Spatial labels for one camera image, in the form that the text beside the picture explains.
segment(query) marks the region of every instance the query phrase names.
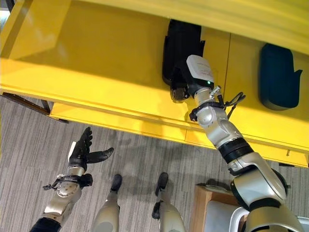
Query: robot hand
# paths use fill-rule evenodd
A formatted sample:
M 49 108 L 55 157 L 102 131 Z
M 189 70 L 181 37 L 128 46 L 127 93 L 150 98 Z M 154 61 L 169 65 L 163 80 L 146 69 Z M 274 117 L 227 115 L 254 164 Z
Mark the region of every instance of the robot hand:
M 55 195 L 30 232 L 58 232 L 82 194 L 84 187 L 92 186 L 92 175 L 84 174 L 88 163 L 105 161 L 114 151 L 111 147 L 105 151 L 90 152 L 92 131 L 86 128 L 78 142 L 73 142 L 72 154 L 66 175 L 58 175 L 56 181 L 44 186 L 44 190 L 53 189 Z

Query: gray carpet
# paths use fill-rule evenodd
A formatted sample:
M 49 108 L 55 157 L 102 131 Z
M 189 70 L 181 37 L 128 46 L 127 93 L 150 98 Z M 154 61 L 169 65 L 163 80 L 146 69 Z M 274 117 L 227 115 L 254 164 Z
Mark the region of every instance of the gray carpet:
M 44 191 L 67 167 L 67 154 L 78 140 L 84 124 L 64 124 L 0 97 L 0 231 L 26 232 L 54 194 Z M 92 187 L 83 195 L 61 230 L 89 231 L 96 212 L 103 205 L 114 174 L 123 177 L 119 191 L 120 231 L 158 232 L 151 218 L 155 184 L 162 171 L 168 172 L 171 202 L 189 228 L 194 185 L 200 182 L 228 184 L 226 164 L 217 151 L 92 126 L 92 151 L 113 146 L 107 161 L 88 165 Z M 279 170 L 292 189 L 287 204 L 300 216 L 309 217 L 309 171 L 302 168 L 271 166 Z

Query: metal bracket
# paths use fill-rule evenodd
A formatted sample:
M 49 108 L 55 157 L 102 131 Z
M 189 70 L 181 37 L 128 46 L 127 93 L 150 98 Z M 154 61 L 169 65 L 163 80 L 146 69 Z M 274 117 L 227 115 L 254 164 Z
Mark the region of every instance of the metal bracket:
M 12 12 L 12 9 L 15 5 L 14 0 L 5 0 L 5 2 L 6 2 L 6 5 L 8 6 L 8 8 L 9 8 L 9 11 Z
M 2 93 L 2 96 L 13 101 L 13 102 L 16 102 L 22 106 L 25 106 L 27 107 L 28 109 L 30 110 L 34 110 L 40 114 L 43 114 L 45 116 L 49 116 L 50 115 L 50 108 L 49 108 L 49 105 L 48 105 L 48 102 L 46 100 L 41 100 L 42 104 L 43 104 L 43 107 L 37 105 L 37 104 L 34 104 L 16 94 L 12 94 L 12 93 Z M 68 123 L 67 120 L 64 120 L 64 119 L 59 119 L 60 122 L 63 122 L 63 123 Z

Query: black object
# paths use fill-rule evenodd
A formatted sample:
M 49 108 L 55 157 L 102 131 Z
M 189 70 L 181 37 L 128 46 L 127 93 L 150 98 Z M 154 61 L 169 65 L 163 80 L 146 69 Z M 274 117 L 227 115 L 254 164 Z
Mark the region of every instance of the black object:
M 160 219 L 160 204 L 161 202 L 156 202 L 154 205 L 153 212 L 151 213 L 153 219 Z
M 155 188 L 155 195 L 158 196 L 160 189 L 165 189 L 168 184 L 169 175 L 167 173 L 161 173 L 158 179 L 158 183 Z
M 89 152 L 92 145 L 92 131 L 87 127 L 80 140 L 76 143 L 72 155 L 69 158 L 69 166 L 80 166 L 87 170 L 88 163 L 98 163 L 110 157 L 114 148 L 109 148 L 105 151 Z
M 48 102 L 46 100 L 41 100 L 43 107 L 34 104 L 30 101 L 28 101 L 27 99 L 24 99 L 16 94 L 12 94 L 12 93 L 3 93 L 2 94 L 3 97 L 16 102 L 22 106 L 25 106 L 26 108 L 30 109 L 30 110 L 34 110 L 40 114 L 43 114 L 45 116 L 49 116 L 50 115 L 50 108 L 48 105 Z M 63 122 L 63 123 L 69 123 L 67 120 L 64 119 L 58 119 L 59 122 Z
M 179 65 L 186 62 L 190 55 L 203 56 L 205 41 L 201 41 L 200 37 L 201 26 L 170 20 L 164 41 L 162 74 L 164 82 L 170 86 L 174 101 L 182 101 L 190 96 Z
M 30 232 L 59 232 L 61 225 L 59 222 L 47 217 L 37 220 Z
M 253 149 L 244 138 L 237 138 L 225 143 L 221 145 L 218 150 L 226 163 L 253 152 Z
M 93 178 L 91 174 L 85 174 L 82 176 L 78 175 L 65 175 L 57 178 L 53 184 L 49 184 L 46 186 L 43 186 L 44 190 L 57 190 L 57 185 L 61 182 L 72 182 L 72 183 L 77 183 L 83 189 L 84 187 L 89 187 L 92 186 L 93 183 Z
M 280 208 L 281 203 L 273 198 L 263 198 L 260 200 L 257 200 L 255 202 L 252 202 L 249 206 L 249 211 L 253 211 L 254 209 L 258 209 L 261 207 L 275 207 Z
M 259 98 L 272 110 L 294 108 L 299 102 L 302 70 L 294 72 L 291 50 L 267 43 L 261 50 Z
M 118 193 L 118 190 L 120 189 L 121 184 L 122 184 L 122 176 L 119 174 L 116 174 L 114 178 L 112 179 L 111 191 Z
M 195 108 L 195 109 L 193 109 L 193 110 L 191 111 L 191 113 L 189 114 L 189 117 L 190 117 L 191 121 L 196 122 L 196 121 L 197 121 L 197 113 L 198 113 L 201 109 L 203 109 L 203 108 L 205 108 L 205 107 L 207 107 L 207 106 L 217 107 L 217 108 L 224 109 L 224 105 L 222 105 L 222 104 L 219 103 L 219 102 L 215 102 L 215 101 L 214 101 L 214 102 L 213 102 L 213 101 L 204 102 L 204 103 L 202 103 L 201 105 L 199 105 L 197 108 Z
M 5 0 L 5 2 L 6 2 L 6 5 L 7 5 L 9 11 L 12 12 L 12 9 L 13 9 L 13 7 L 15 5 L 14 0 Z

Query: yellow shelf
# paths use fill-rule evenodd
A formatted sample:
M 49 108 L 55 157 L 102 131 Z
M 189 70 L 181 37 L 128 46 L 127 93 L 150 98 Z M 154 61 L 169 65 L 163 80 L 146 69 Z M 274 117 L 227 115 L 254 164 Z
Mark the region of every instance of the yellow shelf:
M 126 131 L 132 124 L 135 128 L 131 130 L 136 133 L 210 147 L 205 137 L 199 139 L 204 136 L 202 129 L 188 118 L 195 106 L 193 100 L 173 103 L 169 87 L 162 81 L 168 24 L 164 17 L 85 1 L 18 1 L 0 34 L 0 92 L 127 118 L 132 122 L 127 122 Z M 291 150 L 306 159 L 309 57 L 294 52 L 295 68 L 304 70 L 299 106 L 275 112 L 257 100 L 257 57 L 263 43 L 206 27 L 202 39 L 206 40 L 204 57 L 225 99 L 230 100 L 239 91 L 247 95 L 231 117 L 244 137 L 260 146 L 279 149 L 273 157 Z M 93 123 L 122 128 L 119 122 L 102 124 L 97 117 Z M 296 156 L 283 162 L 292 163 Z
M 302 69 L 299 104 L 296 108 L 274 111 L 258 99 L 259 53 L 263 42 L 231 35 L 225 99 L 243 91 L 246 98 L 230 120 L 248 139 L 309 150 L 309 56 L 293 52 L 295 70 Z
M 309 55 L 307 0 L 84 0 L 231 32 Z
M 214 149 L 213 145 L 206 138 L 204 132 L 180 129 L 126 116 L 73 107 L 61 103 L 54 104 L 51 117 Z M 267 160 L 287 163 L 299 167 L 308 167 L 308 154 L 294 151 L 290 152 L 286 149 L 257 143 L 250 143 L 250 146 Z

